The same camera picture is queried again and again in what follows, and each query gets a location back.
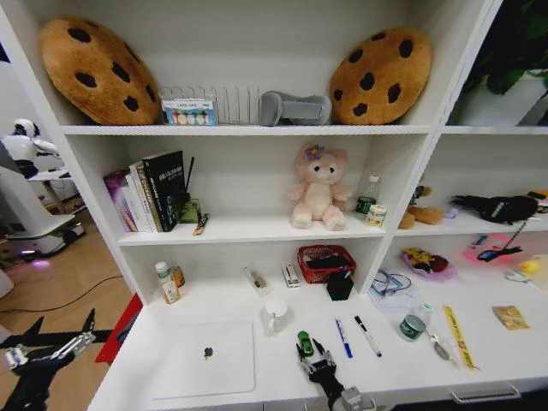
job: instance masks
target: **black book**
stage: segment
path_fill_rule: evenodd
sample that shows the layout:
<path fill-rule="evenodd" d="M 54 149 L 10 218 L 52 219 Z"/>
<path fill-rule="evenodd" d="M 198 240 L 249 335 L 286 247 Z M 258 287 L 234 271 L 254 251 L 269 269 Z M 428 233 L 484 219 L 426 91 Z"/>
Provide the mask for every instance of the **black book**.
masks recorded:
<path fill-rule="evenodd" d="M 177 224 L 177 210 L 186 198 L 182 151 L 145 157 L 143 166 L 162 231 L 171 231 Z"/>

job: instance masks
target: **drawer handle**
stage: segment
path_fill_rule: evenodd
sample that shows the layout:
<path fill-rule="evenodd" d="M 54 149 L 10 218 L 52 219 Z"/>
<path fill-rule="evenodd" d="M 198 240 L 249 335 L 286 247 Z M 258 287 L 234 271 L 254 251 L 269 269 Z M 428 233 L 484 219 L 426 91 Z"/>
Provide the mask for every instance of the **drawer handle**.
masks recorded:
<path fill-rule="evenodd" d="M 489 401 L 501 401 L 501 400 L 513 400 L 521 398 L 521 392 L 512 384 L 509 383 L 510 391 L 501 392 L 500 394 L 494 394 L 489 396 L 468 396 L 466 398 L 459 397 L 453 390 L 451 396 L 453 401 L 457 404 L 474 404 L 477 402 L 489 402 Z"/>

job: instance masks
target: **blue pen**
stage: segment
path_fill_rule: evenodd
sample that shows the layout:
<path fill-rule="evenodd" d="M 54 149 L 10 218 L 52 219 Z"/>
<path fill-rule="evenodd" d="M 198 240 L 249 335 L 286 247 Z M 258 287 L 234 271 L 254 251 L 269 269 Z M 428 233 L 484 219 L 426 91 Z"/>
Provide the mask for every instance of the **blue pen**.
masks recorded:
<path fill-rule="evenodd" d="M 335 324 L 337 324 L 337 328 L 339 330 L 339 334 L 341 335 L 341 339 L 342 339 L 342 344 L 344 345 L 344 349 L 346 350 L 346 355 L 349 357 L 349 358 L 352 358 L 352 351 L 350 351 L 350 345 L 348 344 L 348 341 L 346 339 L 346 336 L 344 335 L 344 329 L 342 328 L 343 327 L 343 323 L 341 322 L 340 319 L 335 319 Z"/>

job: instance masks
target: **green toy car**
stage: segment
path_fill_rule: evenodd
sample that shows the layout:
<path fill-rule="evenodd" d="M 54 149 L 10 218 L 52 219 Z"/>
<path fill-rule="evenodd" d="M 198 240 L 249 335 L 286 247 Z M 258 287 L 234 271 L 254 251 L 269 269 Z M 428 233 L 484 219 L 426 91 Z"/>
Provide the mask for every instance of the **green toy car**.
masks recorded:
<path fill-rule="evenodd" d="M 299 338 L 299 345 L 301 346 L 301 350 L 305 357 L 310 357 L 311 355 L 313 355 L 314 348 L 312 346 L 308 333 L 306 331 L 301 331 L 299 334 L 297 334 L 297 338 Z"/>

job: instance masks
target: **red basket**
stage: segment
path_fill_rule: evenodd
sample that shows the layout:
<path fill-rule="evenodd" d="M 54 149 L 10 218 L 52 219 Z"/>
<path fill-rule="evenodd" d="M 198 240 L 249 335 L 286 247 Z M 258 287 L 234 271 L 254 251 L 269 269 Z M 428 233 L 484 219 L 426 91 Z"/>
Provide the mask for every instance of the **red basket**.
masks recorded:
<path fill-rule="evenodd" d="M 340 272 L 342 269 L 337 268 L 310 268 L 305 262 L 305 256 L 309 257 L 311 260 L 320 259 L 325 257 L 328 254 L 335 254 L 339 257 L 346 259 L 350 265 L 343 267 L 343 270 L 351 270 L 354 272 L 356 270 L 356 263 L 352 256 L 341 246 L 310 246 L 310 247 L 301 247 L 297 254 L 297 259 L 299 261 L 299 267 L 301 268 L 302 275 L 304 276 L 307 283 L 327 283 L 329 275 L 333 272 Z"/>

